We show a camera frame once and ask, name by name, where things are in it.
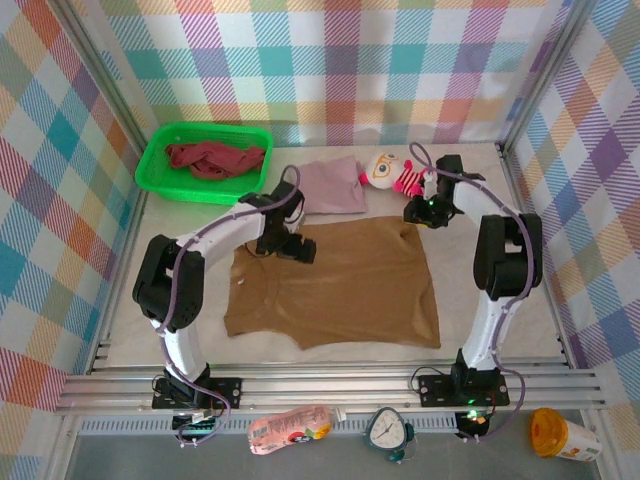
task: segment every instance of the metal rail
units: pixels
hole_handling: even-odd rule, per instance
[[[421,365],[403,363],[276,364],[216,367],[219,377],[243,378],[240,412],[272,414],[300,405],[324,403],[347,413],[373,413],[381,406],[401,412],[451,412],[454,407],[422,408],[408,380]],[[442,363],[433,365],[442,367]],[[574,370],[562,363],[508,365],[524,376],[527,385],[525,410],[542,406],[557,409],[600,409],[604,392],[591,370]],[[160,367],[106,369],[90,376],[69,377],[58,404],[59,414],[159,415],[152,410],[151,383]],[[520,394],[517,378],[507,375],[512,402]],[[509,410],[512,407],[499,407]]]
[[[571,47],[576,42],[578,35],[580,35],[596,3],[597,0],[580,0],[573,3],[565,25],[552,47],[551,55],[547,63],[538,74],[532,92],[524,100],[520,112],[503,142],[504,151],[507,152],[507,154],[513,153],[518,140],[520,140],[520,137],[522,137],[526,131],[529,122],[533,118],[538,106],[540,106],[540,102],[542,102],[549,86],[555,80],[562,65],[564,65],[564,61],[569,55]]]
[[[115,315],[118,309],[117,307],[124,293],[127,275],[131,266],[133,249],[135,247],[136,239],[138,238],[138,232],[140,231],[140,219],[144,213],[147,197],[147,192],[138,190],[136,199],[133,203],[132,218],[122,244],[122,251],[116,260],[114,270],[115,277],[109,287],[107,300],[102,308],[102,313],[98,321],[98,329],[91,342],[89,350],[91,353],[87,358],[84,368],[84,372],[86,372],[87,375],[93,371],[94,365],[103,365],[104,362],[106,362],[107,355],[109,354],[109,346],[111,345],[111,340],[109,339],[111,335],[111,327],[115,321]]]
[[[109,103],[114,115],[118,119],[136,153],[141,155],[147,146],[147,139],[140,130],[138,123],[129,110],[127,101],[121,95],[115,80],[113,79],[105,62],[97,51],[80,16],[75,11],[69,0],[49,0],[49,6],[62,25],[69,39],[76,47],[82,62],[91,73],[96,85]]]
[[[508,154],[502,150],[500,144],[496,144],[496,150],[498,152],[498,156],[502,160],[500,165],[502,166],[502,172],[504,173],[505,178],[507,179],[507,185],[509,186],[509,191],[511,193],[511,198],[520,209],[521,212],[525,213],[535,213],[529,212],[527,208],[527,204],[524,201],[524,197],[522,196],[522,192],[517,188],[518,182],[516,175],[513,171],[513,162],[517,162],[515,153]],[[551,318],[553,319],[553,323],[556,326],[556,331],[558,332],[558,341],[561,344],[561,352],[565,356],[569,365],[573,368],[578,367],[578,361],[573,354],[571,348],[568,348],[569,345],[569,335],[567,335],[567,331],[564,328],[564,324],[560,319],[560,310],[558,309],[558,304],[556,303],[556,299],[553,296],[553,290],[551,288],[551,280],[549,277],[549,272],[545,271],[542,275],[542,283],[538,288],[542,288],[544,291],[545,297],[547,298],[547,304],[549,305],[549,310],[551,311]]]
[[[220,427],[221,434],[246,435],[249,425],[260,418],[254,413],[235,413],[233,418]],[[458,426],[456,416],[450,412],[420,413],[403,415],[403,420],[410,423],[416,433],[456,433]],[[140,415],[89,415],[82,419],[78,435],[175,435],[172,430],[173,416]],[[331,434],[362,434],[371,415],[349,415],[346,420],[334,418]]]

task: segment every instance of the plastic container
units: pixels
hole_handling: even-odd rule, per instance
[[[310,405],[256,420],[249,425],[247,435],[251,453],[267,455],[288,445],[320,440],[330,430],[329,409]]]
[[[222,181],[204,180],[191,175],[188,168],[171,168],[165,148],[170,144],[221,142],[245,150],[251,146],[266,150],[260,172]],[[136,183],[143,190],[155,192],[170,200],[233,205],[249,192],[264,185],[273,151],[273,137],[257,127],[218,125],[215,123],[176,122],[160,127],[153,134],[136,169]]]
[[[533,449],[541,457],[591,462],[602,452],[602,445],[593,432],[565,420],[551,408],[533,412],[529,436]]]

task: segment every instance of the stuffed toy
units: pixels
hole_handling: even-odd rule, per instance
[[[411,160],[401,162],[394,154],[383,153],[374,155],[365,165],[359,180],[362,185],[371,185],[382,190],[393,188],[396,192],[412,197],[424,192],[421,181],[424,172],[424,169],[414,170]]]

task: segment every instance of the red cloth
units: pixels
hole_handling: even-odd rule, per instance
[[[245,151],[220,142],[202,142],[169,145],[165,152],[169,155],[169,165],[172,168],[189,167],[194,177],[224,180],[247,173],[251,169],[260,170],[265,149],[249,147]]]

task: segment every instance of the tan fabric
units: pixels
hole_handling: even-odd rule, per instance
[[[337,342],[440,347],[431,275],[414,225],[397,217],[303,226],[313,265],[236,250],[230,336],[281,332],[302,349]]]

